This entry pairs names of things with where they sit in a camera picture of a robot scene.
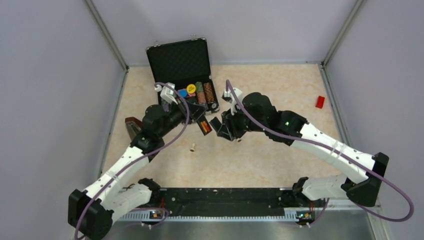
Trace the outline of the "black remote with buttons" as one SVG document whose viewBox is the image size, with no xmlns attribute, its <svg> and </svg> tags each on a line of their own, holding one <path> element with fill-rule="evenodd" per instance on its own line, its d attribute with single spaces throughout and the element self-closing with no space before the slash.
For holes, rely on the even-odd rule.
<svg viewBox="0 0 424 240">
<path fill-rule="evenodd" d="M 204 136 L 208 135 L 212 131 L 212 128 L 204 115 L 199 117 L 196 120 L 196 123 Z"/>
</svg>

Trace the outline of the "orange battery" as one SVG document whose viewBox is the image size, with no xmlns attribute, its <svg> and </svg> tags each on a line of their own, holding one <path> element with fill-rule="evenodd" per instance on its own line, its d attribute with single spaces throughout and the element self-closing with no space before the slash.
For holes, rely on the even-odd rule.
<svg viewBox="0 0 424 240">
<path fill-rule="evenodd" d="M 204 131 L 207 133 L 207 132 L 209 132 L 209 127 L 208 127 L 208 125 L 207 125 L 207 122 L 206 121 L 202 121 L 201 122 L 201 126 L 202 126 L 202 128 L 204 129 Z"/>
</svg>

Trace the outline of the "red battery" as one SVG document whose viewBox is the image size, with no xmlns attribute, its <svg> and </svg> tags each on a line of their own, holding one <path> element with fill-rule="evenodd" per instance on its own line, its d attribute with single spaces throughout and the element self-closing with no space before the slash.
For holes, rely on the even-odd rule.
<svg viewBox="0 0 424 240">
<path fill-rule="evenodd" d="M 209 124 L 206 121 L 203 122 L 203 126 L 204 126 L 204 129 L 205 129 L 206 132 L 210 132 L 211 131 L 211 128 L 210 128 Z"/>
</svg>

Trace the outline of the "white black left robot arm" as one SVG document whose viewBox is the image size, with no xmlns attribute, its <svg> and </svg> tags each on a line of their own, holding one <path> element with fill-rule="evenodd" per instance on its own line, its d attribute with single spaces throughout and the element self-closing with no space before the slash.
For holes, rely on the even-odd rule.
<svg viewBox="0 0 424 240">
<path fill-rule="evenodd" d="M 187 101 L 173 102 L 169 111 L 159 104 L 149 106 L 141 130 L 123 155 L 98 180 L 68 198 L 67 222 L 91 240 L 103 239 L 113 224 L 136 207 L 154 207 L 160 202 L 159 185 L 144 178 L 129 190 L 128 181 L 167 147 L 163 138 L 180 124 L 205 120 L 206 107 Z"/>
</svg>

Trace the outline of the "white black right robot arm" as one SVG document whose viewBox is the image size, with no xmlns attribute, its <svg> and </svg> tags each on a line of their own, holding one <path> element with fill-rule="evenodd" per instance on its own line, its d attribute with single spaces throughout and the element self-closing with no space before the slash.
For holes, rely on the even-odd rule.
<svg viewBox="0 0 424 240">
<path fill-rule="evenodd" d="M 293 200 L 297 205 L 307 206 L 311 201 L 323 198 L 340 198 L 363 207 L 375 206 L 382 181 L 368 170 L 383 177 L 389 162 L 386 154 L 371 155 L 356 150 L 323 133 L 305 117 L 290 110 L 277 110 L 270 99 L 259 92 L 250 93 L 241 101 L 253 119 L 248 118 L 235 100 L 229 102 L 235 110 L 224 111 L 221 118 L 210 121 L 218 137 L 234 141 L 247 132 L 263 132 L 272 141 L 311 153 L 341 171 L 341 174 L 330 177 L 300 178 L 292 186 Z M 296 139 L 273 135 L 256 125 L 254 120 Z"/>
</svg>

